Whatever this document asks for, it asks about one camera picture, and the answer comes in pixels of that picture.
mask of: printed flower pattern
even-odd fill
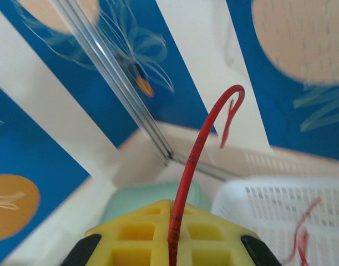
[[[25,193],[23,192],[18,192],[13,195],[0,196],[0,208],[12,209],[14,211],[19,210],[20,207],[14,204],[13,202],[17,201],[18,199],[24,196]]]
[[[29,14],[17,0],[12,0],[25,25],[57,55],[87,68],[95,67],[72,35],[47,28]],[[154,96],[152,85],[174,93],[174,86],[160,63],[167,56],[160,34],[140,27],[131,10],[130,0],[101,0],[99,20],[95,25],[135,88]]]

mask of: curled wire end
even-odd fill
[[[299,237],[297,244],[297,251],[300,255],[301,266],[308,266],[307,262],[307,244],[308,244],[308,232],[304,229]]]
[[[225,147],[226,141],[229,137],[230,125],[231,125],[231,122],[232,122],[232,119],[233,119],[233,116],[234,116],[234,114],[232,113],[233,106],[234,106],[234,101],[231,100],[230,101],[230,107],[229,107],[229,114],[228,114],[226,125],[225,125],[225,128],[224,128],[224,133],[222,134],[220,149],[223,149]]]

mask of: white mesh basket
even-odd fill
[[[321,197],[303,227],[309,234],[310,266],[339,266],[339,179],[255,177],[225,184],[212,213],[256,232],[279,261],[292,252],[294,230],[311,203]],[[300,266],[296,252],[287,265]]]

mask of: orange dot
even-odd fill
[[[20,232],[35,215],[40,203],[37,186],[17,175],[0,175],[0,240]]]
[[[151,87],[151,85],[148,83],[147,80],[141,78],[138,76],[136,78],[137,86],[140,88],[140,90],[148,97],[153,97],[154,96],[154,91]]]

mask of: red cable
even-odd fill
[[[306,259],[307,253],[307,244],[308,244],[308,232],[307,230],[303,230],[302,236],[300,237],[299,243],[297,245],[297,251],[301,258],[301,265],[300,266],[308,266],[308,262]]]
[[[199,132],[198,138],[195,141],[194,147],[186,163],[183,175],[181,177],[180,185],[175,197],[169,224],[168,247],[169,247],[170,266],[176,266],[176,254],[178,251],[181,220],[183,218],[185,202],[189,193],[191,180],[193,179],[194,171],[196,165],[198,164],[200,154],[204,148],[204,144],[206,139],[208,138],[210,130],[214,125],[214,121],[216,120],[217,116],[219,115],[221,109],[224,107],[228,99],[236,92],[239,93],[239,97],[236,104],[233,107],[232,107],[233,101],[230,104],[229,117],[225,125],[224,134],[222,136],[222,142],[220,147],[222,148],[224,146],[228,136],[228,131],[232,119],[235,116],[236,112],[238,111],[239,107],[241,106],[243,99],[245,97],[245,91],[241,85],[234,85],[227,89],[227,91],[225,91],[223,95],[220,97],[220,99],[216,102]]]
[[[306,220],[306,218],[310,215],[310,213],[312,212],[312,210],[321,202],[321,198],[318,197],[317,199],[314,200],[314,202],[309,206],[309,208],[307,209],[307,211],[303,214],[303,216],[301,217],[301,219],[299,220],[296,228],[295,228],[295,232],[294,232],[294,246],[292,248],[292,252],[289,255],[289,257],[287,257],[285,260],[283,260],[281,262],[281,265],[286,265],[287,263],[291,262],[294,259],[295,253],[296,253],[296,243],[297,243],[297,233],[300,230],[300,227],[302,226],[302,224],[304,223],[304,221]]]

